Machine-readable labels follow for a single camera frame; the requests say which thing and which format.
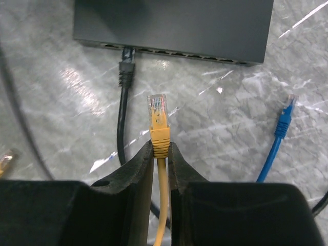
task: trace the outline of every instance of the ethernet cable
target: ethernet cable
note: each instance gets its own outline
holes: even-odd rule
[[[5,154],[0,159],[0,178],[3,176],[5,171],[9,168],[14,158],[16,157],[15,153],[12,150],[7,150]]]
[[[281,141],[286,137],[288,127],[291,124],[292,114],[293,114],[297,99],[298,99],[298,96],[296,96],[296,95],[288,96],[287,105],[282,110],[281,115],[278,120],[278,124],[277,124],[276,131],[275,131],[275,140],[272,144],[269,155],[265,161],[263,169],[262,169],[260,175],[258,176],[256,182],[264,182],[265,178],[268,175],[268,172],[272,166],[272,163],[277,155]]]
[[[157,159],[160,214],[154,246],[160,246],[165,232],[168,215],[169,189],[165,159],[169,156],[170,127],[168,125],[168,111],[166,96],[148,96],[150,138],[153,144],[154,158]]]

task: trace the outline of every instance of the marble surface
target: marble surface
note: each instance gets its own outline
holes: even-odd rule
[[[277,116],[288,94],[297,94],[295,116],[267,181],[296,185],[313,206],[328,190],[326,5],[275,0],[260,66],[138,54],[127,158],[149,139],[147,95],[165,93],[172,140],[199,173],[212,181],[254,181],[273,142]],[[72,20],[73,0],[0,0],[2,46],[42,155],[56,179],[90,184],[119,167],[120,52],[73,41]],[[40,179],[2,99],[0,118],[0,152],[16,148],[21,155],[6,177]],[[90,173],[103,159],[108,160]],[[156,178],[153,198],[158,203]],[[328,242],[328,209],[316,221]],[[153,216],[150,225],[151,239],[157,227]]]

